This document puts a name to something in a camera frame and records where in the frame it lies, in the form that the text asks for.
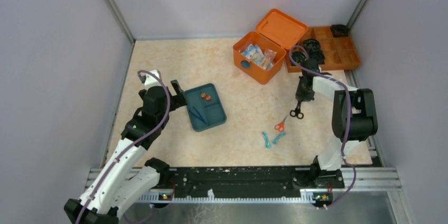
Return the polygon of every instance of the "open orange box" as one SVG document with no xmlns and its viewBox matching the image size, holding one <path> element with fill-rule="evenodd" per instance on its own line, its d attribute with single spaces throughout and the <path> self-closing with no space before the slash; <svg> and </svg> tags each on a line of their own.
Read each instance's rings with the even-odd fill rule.
<svg viewBox="0 0 448 224">
<path fill-rule="evenodd" d="M 270 10 L 256 26 L 234 45 L 235 65 L 261 84 L 266 84 L 282 68 L 285 55 L 307 32 L 308 26 L 278 9 Z M 263 52 L 271 49 L 277 54 L 269 70 L 246 58 L 242 53 L 249 44 L 258 44 Z"/>
</svg>

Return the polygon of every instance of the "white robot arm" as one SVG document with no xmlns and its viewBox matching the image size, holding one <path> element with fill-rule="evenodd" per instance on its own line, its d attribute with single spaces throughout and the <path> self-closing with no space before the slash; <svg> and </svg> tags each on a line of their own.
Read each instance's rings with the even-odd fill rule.
<svg viewBox="0 0 448 224">
<path fill-rule="evenodd" d="M 163 120 L 165 113 L 167 115 L 166 110 L 173 111 L 186 105 L 185 94 L 177 81 L 171 82 L 177 93 L 176 96 L 171 96 L 171 93 L 167 89 L 165 92 L 162 86 L 159 71 L 147 72 L 141 80 L 145 85 L 145 89 L 139 92 L 143 99 L 143 106 L 137 109 L 134 117 L 126 124 L 122 132 L 123 138 L 118 141 L 112 156 L 93 184 L 79 199 L 69 199 L 64 206 L 72 223 L 118 223 L 126 210 L 145 191 L 158 185 L 161 180 L 166 180 L 163 176 L 169 173 L 169 166 L 152 158 L 129 182 L 123 185 L 126 175 L 168 122 L 169 116 Z"/>
</svg>

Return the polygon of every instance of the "marble surface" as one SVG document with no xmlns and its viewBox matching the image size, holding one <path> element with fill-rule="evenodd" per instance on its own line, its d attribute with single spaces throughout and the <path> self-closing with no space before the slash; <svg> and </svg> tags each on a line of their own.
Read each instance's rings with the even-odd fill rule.
<svg viewBox="0 0 448 224">
<path fill-rule="evenodd" d="M 185 107 L 170 113 L 162 135 L 136 166 L 156 157 L 170 166 L 309 165 L 332 136 L 332 102 L 321 95 L 302 104 L 305 118 L 288 116 L 286 136 L 267 149 L 262 131 L 271 140 L 274 126 L 296 105 L 295 91 L 300 73 L 288 73 L 286 66 L 266 85 L 261 85 L 234 66 L 232 46 L 237 38 L 137 41 L 118 108 L 108 158 L 120 133 L 142 105 L 138 91 L 143 84 L 139 69 L 159 69 L 166 84 L 177 79 L 183 90 L 206 83 L 216 86 L 227 115 L 220 126 L 195 132 Z M 343 71 L 332 71 L 346 81 Z M 354 164 L 371 164 L 365 143 L 348 157 Z"/>
</svg>

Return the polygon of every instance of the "teal tray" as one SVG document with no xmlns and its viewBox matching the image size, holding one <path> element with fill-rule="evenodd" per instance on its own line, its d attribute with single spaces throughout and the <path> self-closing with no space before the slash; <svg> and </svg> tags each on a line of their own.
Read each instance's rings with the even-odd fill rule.
<svg viewBox="0 0 448 224">
<path fill-rule="evenodd" d="M 207 101 L 202 98 L 201 93 L 211 96 L 211 100 Z M 212 83 L 185 91 L 185 97 L 188 102 L 186 108 L 189 110 L 188 116 L 190 117 L 191 126 L 196 132 L 201 132 L 226 122 L 226 113 L 219 100 L 216 87 Z M 198 115 L 193 107 L 196 107 L 205 123 L 191 114 Z"/>
</svg>

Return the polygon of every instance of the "round hole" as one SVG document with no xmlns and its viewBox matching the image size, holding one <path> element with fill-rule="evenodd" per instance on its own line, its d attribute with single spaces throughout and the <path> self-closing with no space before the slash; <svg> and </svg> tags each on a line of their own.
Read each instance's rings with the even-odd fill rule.
<svg viewBox="0 0 448 224">
<path fill-rule="evenodd" d="M 243 60 L 243 61 L 241 61 L 241 66 L 242 66 L 243 68 L 249 69 L 249 67 L 250 67 L 250 63 L 247 62 L 246 60 Z"/>
</svg>

